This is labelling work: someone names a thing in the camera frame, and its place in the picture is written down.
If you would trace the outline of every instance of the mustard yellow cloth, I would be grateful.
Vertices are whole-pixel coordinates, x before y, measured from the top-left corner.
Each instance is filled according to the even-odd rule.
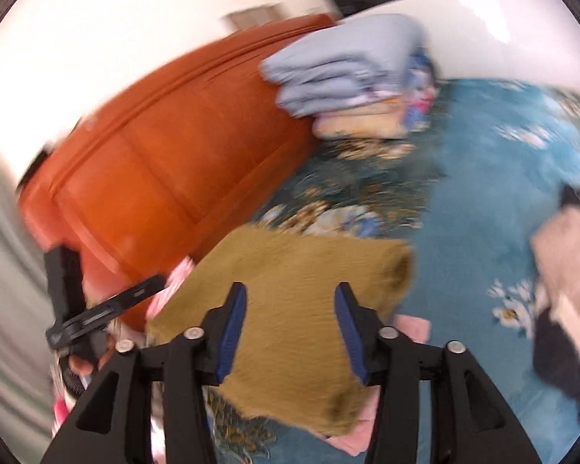
[[[198,325],[232,282],[247,287],[247,315],[221,393],[244,416],[267,416],[343,435],[365,401],[333,309],[347,281],[358,301],[387,315],[409,288],[413,254],[403,241],[276,232],[243,226],[201,261],[148,325],[159,343]]]

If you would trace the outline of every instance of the gray curtain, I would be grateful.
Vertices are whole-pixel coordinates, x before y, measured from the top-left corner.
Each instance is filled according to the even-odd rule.
[[[0,167],[0,435],[22,464],[36,464],[53,424],[44,339],[53,313],[42,253],[22,226],[14,188]]]

